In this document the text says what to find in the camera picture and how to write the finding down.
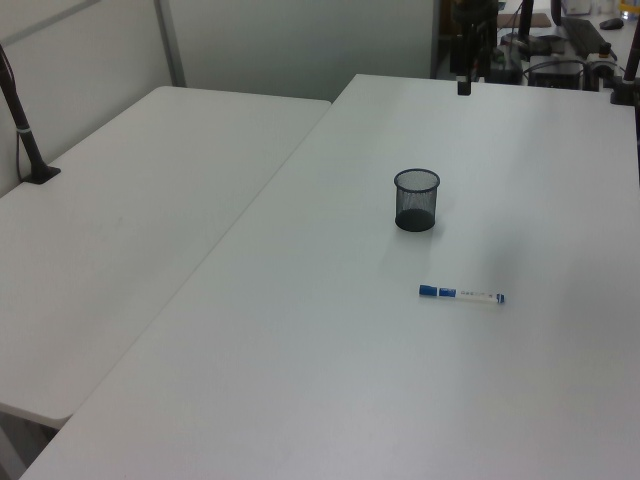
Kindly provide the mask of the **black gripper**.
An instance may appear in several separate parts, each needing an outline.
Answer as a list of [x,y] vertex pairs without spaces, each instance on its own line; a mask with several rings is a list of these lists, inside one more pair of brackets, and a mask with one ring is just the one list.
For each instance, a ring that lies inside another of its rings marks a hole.
[[457,94],[470,96],[473,74],[487,76],[496,47],[495,3],[452,3],[451,19],[460,27],[452,43],[451,71]]

